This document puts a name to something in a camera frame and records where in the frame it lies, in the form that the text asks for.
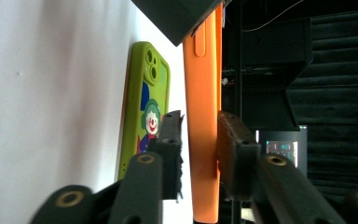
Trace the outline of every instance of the white wall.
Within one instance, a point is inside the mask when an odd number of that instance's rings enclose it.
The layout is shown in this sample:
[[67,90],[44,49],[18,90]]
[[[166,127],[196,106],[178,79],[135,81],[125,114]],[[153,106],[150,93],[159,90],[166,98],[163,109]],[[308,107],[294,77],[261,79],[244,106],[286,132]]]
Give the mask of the white wall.
[[[0,223],[27,223],[50,193],[112,184],[129,49],[150,41],[172,70],[170,110],[186,112],[182,47],[130,0],[0,0]],[[191,223],[185,199],[164,223]]]

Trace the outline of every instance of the orange plastic plate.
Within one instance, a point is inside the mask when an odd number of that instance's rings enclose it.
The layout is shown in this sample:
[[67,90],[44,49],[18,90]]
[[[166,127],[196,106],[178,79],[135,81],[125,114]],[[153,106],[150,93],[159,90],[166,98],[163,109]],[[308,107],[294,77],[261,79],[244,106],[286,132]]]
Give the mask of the orange plastic plate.
[[216,223],[219,172],[216,159],[217,112],[221,95],[222,7],[184,43],[186,107],[194,219]]

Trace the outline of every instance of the smartphone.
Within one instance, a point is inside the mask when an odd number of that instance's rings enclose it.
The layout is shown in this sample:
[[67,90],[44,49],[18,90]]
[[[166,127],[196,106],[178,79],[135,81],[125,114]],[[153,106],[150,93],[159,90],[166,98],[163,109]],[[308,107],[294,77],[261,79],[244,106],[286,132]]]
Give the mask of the smartphone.
[[145,152],[158,136],[168,112],[170,79],[170,67],[151,43],[132,45],[118,179],[125,176],[131,157]]

